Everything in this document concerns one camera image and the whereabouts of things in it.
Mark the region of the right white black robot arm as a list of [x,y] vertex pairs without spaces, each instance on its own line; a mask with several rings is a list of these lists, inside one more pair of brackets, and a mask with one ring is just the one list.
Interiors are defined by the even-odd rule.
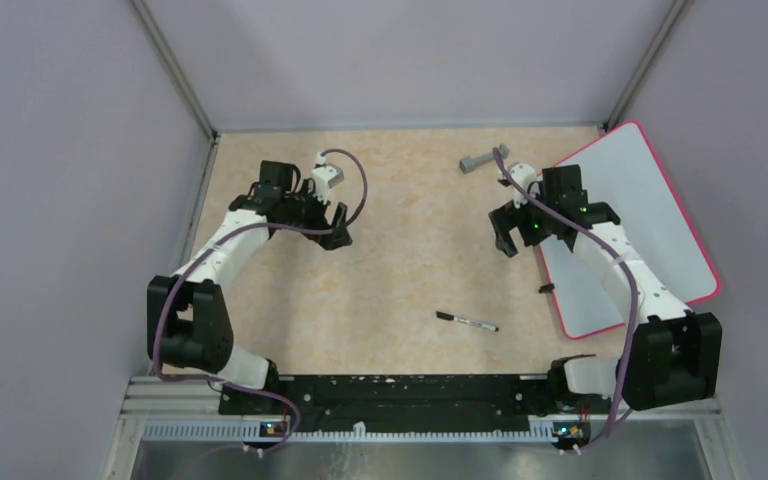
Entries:
[[620,216],[605,202],[592,202],[579,166],[503,166],[499,182],[512,200],[489,214],[498,250],[517,255],[512,238],[526,246],[555,238],[587,266],[619,313],[627,333],[619,358],[583,355],[553,362],[546,385],[549,404],[572,412],[587,395],[637,410],[714,396],[722,325],[673,295],[628,239]]

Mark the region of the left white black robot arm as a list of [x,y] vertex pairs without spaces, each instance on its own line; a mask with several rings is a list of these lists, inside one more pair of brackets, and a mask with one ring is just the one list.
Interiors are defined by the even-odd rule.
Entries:
[[243,387],[243,401],[257,413],[279,404],[280,386],[268,378],[270,363],[234,342],[226,305],[245,263],[279,229],[297,231],[326,251],[351,245],[348,208],[338,203],[326,217],[342,169],[317,158],[308,177],[294,164],[264,160],[249,191],[236,197],[213,235],[173,274],[147,287],[147,353],[157,368],[190,368],[198,377]]

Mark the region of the pink framed whiteboard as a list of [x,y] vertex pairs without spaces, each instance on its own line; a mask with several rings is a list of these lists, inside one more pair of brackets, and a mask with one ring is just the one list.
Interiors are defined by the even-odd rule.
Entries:
[[[693,305],[720,293],[719,272],[639,123],[621,124],[560,163],[580,167],[589,199],[614,209],[631,244],[673,295]],[[628,316],[562,241],[550,238],[538,249],[567,338],[623,326]]]

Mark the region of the black white marker pen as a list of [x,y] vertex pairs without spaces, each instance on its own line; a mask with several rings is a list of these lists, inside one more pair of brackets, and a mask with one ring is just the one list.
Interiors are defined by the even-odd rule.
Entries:
[[471,326],[471,327],[474,327],[474,328],[479,328],[479,329],[487,330],[487,331],[491,331],[491,332],[498,332],[499,331],[499,327],[496,326],[496,325],[489,324],[489,323],[482,322],[482,321],[478,321],[478,320],[472,320],[472,319],[464,318],[464,317],[457,316],[457,315],[454,315],[454,314],[451,314],[451,313],[447,313],[447,312],[436,311],[435,312],[435,316],[436,316],[437,319],[440,319],[440,320],[443,320],[443,321],[455,322],[455,323],[459,323],[459,324],[463,324],[463,325],[467,325],[467,326]]

